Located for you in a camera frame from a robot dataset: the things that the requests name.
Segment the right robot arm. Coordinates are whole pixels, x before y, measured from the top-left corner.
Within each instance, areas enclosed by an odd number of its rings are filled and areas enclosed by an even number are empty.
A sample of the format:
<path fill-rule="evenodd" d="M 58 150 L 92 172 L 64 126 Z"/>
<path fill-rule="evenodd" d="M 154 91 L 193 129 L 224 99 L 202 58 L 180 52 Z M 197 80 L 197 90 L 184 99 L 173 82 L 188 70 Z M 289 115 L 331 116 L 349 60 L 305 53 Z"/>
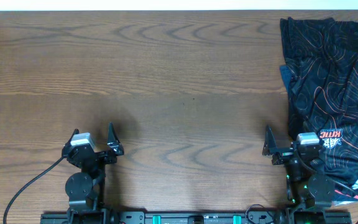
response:
<path fill-rule="evenodd" d="M 301 133 L 287 147 L 279 147 L 270 126 L 265 128 L 264 156 L 274 166 L 283 165 L 287 173 L 288 213 L 323 212 L 331 206 L 334 184 L 311 167 L 323 146 L 316 133 Z"/>

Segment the black orange-patterned jersey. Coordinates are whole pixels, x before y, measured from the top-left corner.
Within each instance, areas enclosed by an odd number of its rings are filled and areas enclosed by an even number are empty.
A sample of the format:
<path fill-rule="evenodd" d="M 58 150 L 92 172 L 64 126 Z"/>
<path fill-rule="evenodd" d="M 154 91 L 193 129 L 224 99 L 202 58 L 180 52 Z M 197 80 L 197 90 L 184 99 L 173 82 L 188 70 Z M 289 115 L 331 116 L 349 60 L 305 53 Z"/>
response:
<path fill-rule="evenodd" d="M 358 181 L 358 22 L 280 21 L 283 57 L 292 78 L 288 132 L 314 132 L 325 151 L 316 169 L 343 184 Z"/>

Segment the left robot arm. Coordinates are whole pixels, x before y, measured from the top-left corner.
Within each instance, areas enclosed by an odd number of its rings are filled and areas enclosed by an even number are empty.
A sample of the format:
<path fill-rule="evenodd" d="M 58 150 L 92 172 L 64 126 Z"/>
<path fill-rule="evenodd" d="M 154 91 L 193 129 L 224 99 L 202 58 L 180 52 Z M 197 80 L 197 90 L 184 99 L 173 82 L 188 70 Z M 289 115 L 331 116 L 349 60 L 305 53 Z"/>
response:
<path fill-rule="evenodd" d="M 65 192 L 69 197 L 69 209 L 76 213 L 88 213 L 102 209 L 104 205 L 105 166 L 115 164 L 117 157 L 124 155 L 124 148 L 114 130 L 108 126 L 106 151 L 96 152 L 90 133 L 75 129 L 62 149 L 62 156 L 71 165 L 80 169 L 71 175 Z"/>

